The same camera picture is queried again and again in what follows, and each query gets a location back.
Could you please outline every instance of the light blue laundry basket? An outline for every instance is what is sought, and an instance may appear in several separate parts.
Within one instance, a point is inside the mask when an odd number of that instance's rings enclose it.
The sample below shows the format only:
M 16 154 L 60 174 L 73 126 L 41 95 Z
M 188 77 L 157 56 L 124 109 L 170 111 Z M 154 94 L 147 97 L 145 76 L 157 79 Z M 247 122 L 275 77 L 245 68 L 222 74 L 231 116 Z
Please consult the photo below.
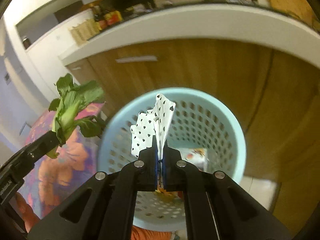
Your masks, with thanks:
M 156 94 L 176 105 L 168 133 L 173 148 L 207 148 L 208 171 L 222 170 L 240 183 L 245 167 L 245 140 L 239 122 L 216 98 L 188 88 L 166 88 L 146 93 L 124 106 L 109 122 L 98 152 L 98 171 L 113 173 L 137 158 L 131 155 L 130 126 L 139 112 L 152 109 Z M 138 192 L 133 224 L 154 231 L 185 228 L 182 202 L 164 203 L 152 192 Z

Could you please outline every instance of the vegetable leaf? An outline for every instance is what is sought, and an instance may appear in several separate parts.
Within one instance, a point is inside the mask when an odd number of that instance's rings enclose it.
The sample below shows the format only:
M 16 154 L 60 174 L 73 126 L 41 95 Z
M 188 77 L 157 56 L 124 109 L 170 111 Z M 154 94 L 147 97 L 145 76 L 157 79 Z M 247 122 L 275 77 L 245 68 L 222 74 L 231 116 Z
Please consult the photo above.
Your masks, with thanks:
M 52 131 L 56 133 L 59 145 L 63 146 L 66 143 L 78 125 L 84 137 L 100 135 L 105 128 L 105 122 L 101 117 L 92 115 L 75 120 L 78 113 L 90 103 L 104 102 L 104 92 L 98 83 L 90 81 L 83 85 L 77 85 L 73 83 L 72 75 L 67 74 L 59 78 L 56 86 L 60 98 L 51 102 L 49 111 L 56 111 L 52 121 Z M 48 156 L 56 158 L 57 154 L 52 150 Z
M 63 96 L 67 91 L 70 91 L 73 88 L 72 75 L 68 73 L 64 77 L 59 78 L 56 86 L 60 96 Z
M 78 119 L 74 124 L 80 126 L 80 131 L 84 137 L 94 137 L 100 135 L 102 132 L 101 126 L 97 122 L 91 120 L 91 117 Z
M 103 103 L 104 102 L 104 92 L 99 84 L 92 80 L 84 85 L 74 87 L 73 91 L 78 92 L 82 96 L 82 102 L 80 104 L 80 110 L 85 109 L 90 103 Z
M 59 103 L 60 103 L 60 98 L 54 99 L 49 106 L 49 111 L 57 111 Z

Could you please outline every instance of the kitchen counter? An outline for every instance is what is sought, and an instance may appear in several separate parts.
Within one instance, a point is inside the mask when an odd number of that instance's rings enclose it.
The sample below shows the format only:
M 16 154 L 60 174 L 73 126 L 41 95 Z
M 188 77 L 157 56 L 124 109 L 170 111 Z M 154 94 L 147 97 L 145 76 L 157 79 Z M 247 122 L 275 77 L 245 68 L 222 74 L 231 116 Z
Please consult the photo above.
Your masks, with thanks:
M 257 6 L 192 4 L 165 8 L 122 22 L 59 55 L 68 65 L 110 49 L 176 38 L 244 41 L 278 49 L 320 67 L 320 36 L 284 14 Z

